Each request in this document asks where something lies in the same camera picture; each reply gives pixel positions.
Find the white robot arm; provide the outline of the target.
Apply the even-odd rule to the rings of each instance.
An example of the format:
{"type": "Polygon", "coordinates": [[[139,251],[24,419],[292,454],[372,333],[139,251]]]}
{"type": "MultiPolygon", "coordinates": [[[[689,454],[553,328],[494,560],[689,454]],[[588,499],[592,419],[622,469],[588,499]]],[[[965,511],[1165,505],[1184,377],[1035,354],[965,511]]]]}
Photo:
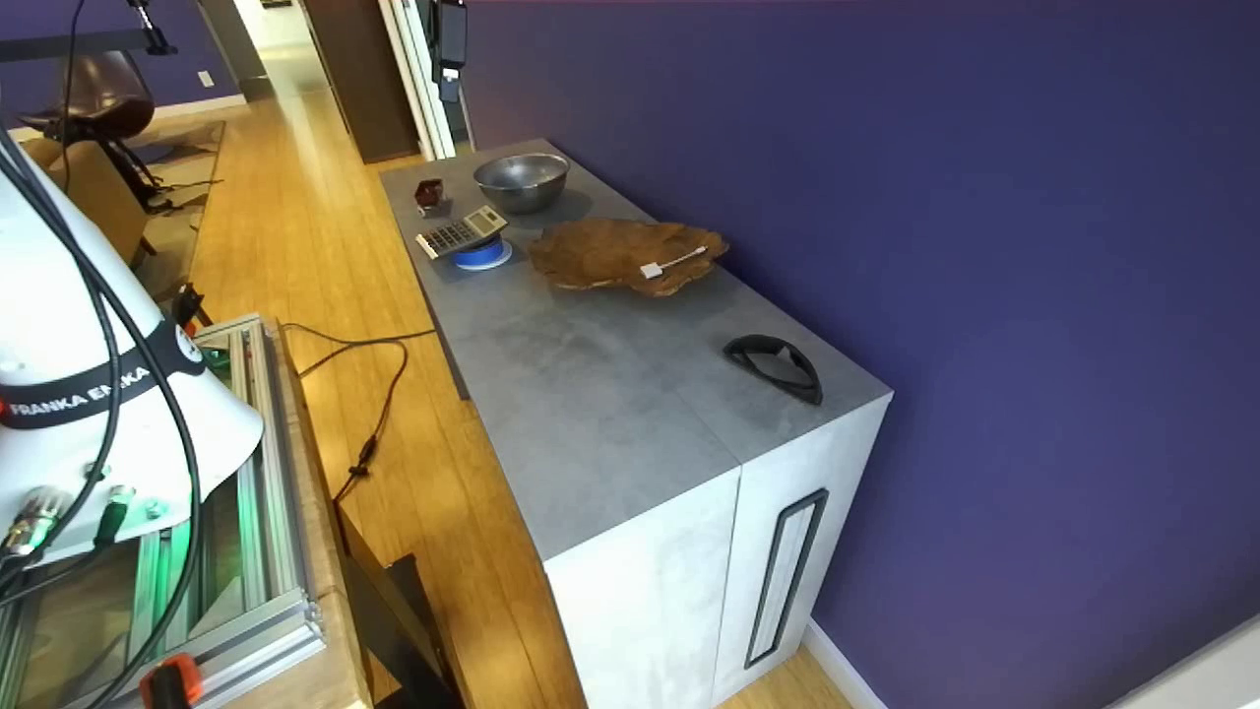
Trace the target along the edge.
{"type": "Polygon", "coordinates": [[[168,322],[104,227],[0,144],[0,528],[42,567],[180,522],[265,420],[168,322]]]}

